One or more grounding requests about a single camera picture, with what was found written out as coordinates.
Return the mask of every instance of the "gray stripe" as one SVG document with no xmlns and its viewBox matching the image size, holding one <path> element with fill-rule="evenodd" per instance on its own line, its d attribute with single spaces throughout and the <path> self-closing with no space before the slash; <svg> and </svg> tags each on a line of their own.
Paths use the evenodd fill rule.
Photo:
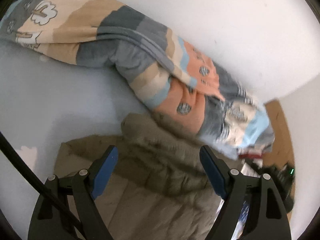
<svg viewBox="0 0 320 240">
<path fill-rule="evenodd" d="M 222 133 L 224 116 L 225 110 L 221 107 L 220 100 L 205 96 L 204 121 L 198 134 L 210 135 L 212 141 L 216 140 Z"/>
<path fill-rule="evenodd" d="M 116 64 L 118 72 L 130 84 L 154 63 L 155 59 L 140 47 L 127 41 L 119 40 L 113 62 Z"/>
<path fill-rule="evenodd" d="M 80 43 L 76 55 L 77 65 L 87 67 L 103 67 L 114 64 L 119 40 L 89 41 Z"/>
<path fill-rule="evenodd" d="M 98 28 L 97 40 L 103 39 L 121 39 L 126 40 L 145 50 L 150 56 L 152 56 L 159 64 L 168 72 L 173 72 L 173 62 L 168 59 L 165 52 L 147 37 L 136 31 L 129 30 L 122 27 L 107 27 L 102 26 Z"/>
<path fill-rule="evenodd" d="M 168 46 L 167 42 L 167 26 L 145 17 L 137 27 L 136 31 L 154 41 L 163 51 Z"/>
<path fill-rule="evenodd" d="M 232 76 L 218 63 L 212 61 L 216 67 L 216 72 L 219 76 L 219 91 L 226 100 L 236 100 L 237 98 L 244 100 L 242 92 L 240 91 L 238 83 Z"/>
<path fill-rule="evenodd" d="M 100 24 L 103 26 L 123 27 L 136 30 L 146 16 L 131 7 L 124 5 L 116 11 L 112 11 Z"/>
</svg>

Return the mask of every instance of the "white wall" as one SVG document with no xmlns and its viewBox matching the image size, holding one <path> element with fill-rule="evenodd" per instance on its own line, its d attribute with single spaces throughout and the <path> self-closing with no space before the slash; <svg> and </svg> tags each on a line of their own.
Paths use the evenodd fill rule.
<svg viewBox="0 0 320 240">
<path fill-rule="evenodd" d="M 304 0 L 119 1 L 171 27 L 263 101 L 286 95 L 320 73 L 320 26 Z M 41 180 L 52 172 L 62 141 L 117 133 L 127 111 L 145 111 L 113 71 L 45 63 L 35 52 L 2 41 L 0 73 L 0 129 L 15 149 L 36 147 L 36 154 L 25 156 L 36 160 Z M 299 188 L 297 194 L 309 197 Z M 36 199 L 0 155 L 0 208 L 23 239 Z M 293 214 L 297 228 L 301 212 Z M 297 230 L 308 219 L 302 216 Z"/>
<path fill-rule="evenodd" d="M 320 75 L 280 100 L 291 133 L 296 166 L 293 239 L 311 222 L 320 206 Z"/>
<path fill-rule="evenodd" d="M 320 73 L 320 25 L 305 0 L 119 0 L 169 26 L 263 100 Z"/>
</svg>

